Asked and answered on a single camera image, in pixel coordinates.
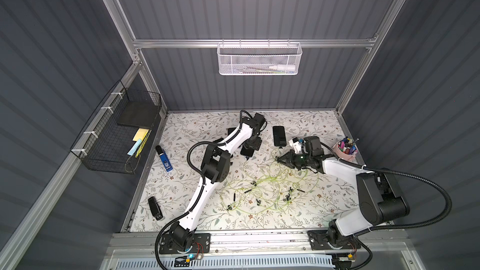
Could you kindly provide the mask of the black smartphone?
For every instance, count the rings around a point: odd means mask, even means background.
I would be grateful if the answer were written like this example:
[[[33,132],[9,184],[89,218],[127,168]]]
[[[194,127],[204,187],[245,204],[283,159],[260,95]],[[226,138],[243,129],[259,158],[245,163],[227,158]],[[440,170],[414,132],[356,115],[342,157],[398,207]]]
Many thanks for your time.
[[[274,145],[276,147],[283,148],[287,146],[286,133],[285,133],[284,126],[273,126],[272,134],[273,134]]]

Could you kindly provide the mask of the green wired earphones tangle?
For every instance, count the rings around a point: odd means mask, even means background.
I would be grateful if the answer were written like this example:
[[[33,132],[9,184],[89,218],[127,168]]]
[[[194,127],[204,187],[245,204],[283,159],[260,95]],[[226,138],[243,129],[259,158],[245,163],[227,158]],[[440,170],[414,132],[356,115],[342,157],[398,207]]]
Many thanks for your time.
[[[246,159],[236,155],[217,192],[222,209],[235,215],[287,210],[297,199],[322,190],[326,179],[310,168],[289,168],[277,162],[287,149],[269,149]]]

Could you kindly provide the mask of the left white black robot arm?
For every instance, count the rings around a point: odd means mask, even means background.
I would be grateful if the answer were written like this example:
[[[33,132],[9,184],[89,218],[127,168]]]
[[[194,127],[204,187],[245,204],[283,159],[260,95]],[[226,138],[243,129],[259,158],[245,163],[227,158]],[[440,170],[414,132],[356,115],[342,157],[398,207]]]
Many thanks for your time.
[[[230,172],[233,153],[241,147],[251,151],[259,150],[262,143],[260,134],[266,126],[267,121],[262,114],[255,113],[252,116],[249,112],[241,110],[239,124],[227,137],[217,141],[200,141],[189,149],[186,156],[187,164],[200,175],[200,179],[184,214],[166,225],[169,235],[178,246],[188,247],[193,242],[206,203]],[[206,149],[200,167],[196,167],[191,161],[191,155],[200,146],[205,146]]]

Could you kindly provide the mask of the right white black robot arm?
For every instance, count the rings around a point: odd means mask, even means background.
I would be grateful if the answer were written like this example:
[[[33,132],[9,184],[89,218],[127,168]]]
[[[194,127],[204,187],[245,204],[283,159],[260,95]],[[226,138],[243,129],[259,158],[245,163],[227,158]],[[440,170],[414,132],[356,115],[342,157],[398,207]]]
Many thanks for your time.
[[[410,207],[394,175],[354,166],[333,152],[326,154],[317,136],[295,137],[289,145],[291,149],[276,158],[279,164],[334,176],[357,192],[358,207],[329,223],[326,240],[333,248],[340,248],[357,233],[369,232],[378,225],[409,215]]]

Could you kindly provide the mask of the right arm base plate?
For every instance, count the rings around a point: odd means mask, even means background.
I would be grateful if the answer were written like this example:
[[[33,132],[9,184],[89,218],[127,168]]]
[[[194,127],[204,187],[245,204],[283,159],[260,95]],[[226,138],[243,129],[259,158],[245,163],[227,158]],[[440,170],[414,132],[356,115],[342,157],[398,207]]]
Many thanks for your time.
[[[358,250],[361,244],[353,236],[343,236],[329,230],[311,230],[307,232],[312,250]]]

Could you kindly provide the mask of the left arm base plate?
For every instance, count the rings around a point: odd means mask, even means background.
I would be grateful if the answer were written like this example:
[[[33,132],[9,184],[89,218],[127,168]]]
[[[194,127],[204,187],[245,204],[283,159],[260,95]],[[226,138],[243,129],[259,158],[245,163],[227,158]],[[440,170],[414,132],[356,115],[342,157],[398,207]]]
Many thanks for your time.
[[[209,253],[210,245],[210,233],[194,233],[185,241],[179,241],[170,234],[164,234],[157,246],[157,252],[160,255]]]

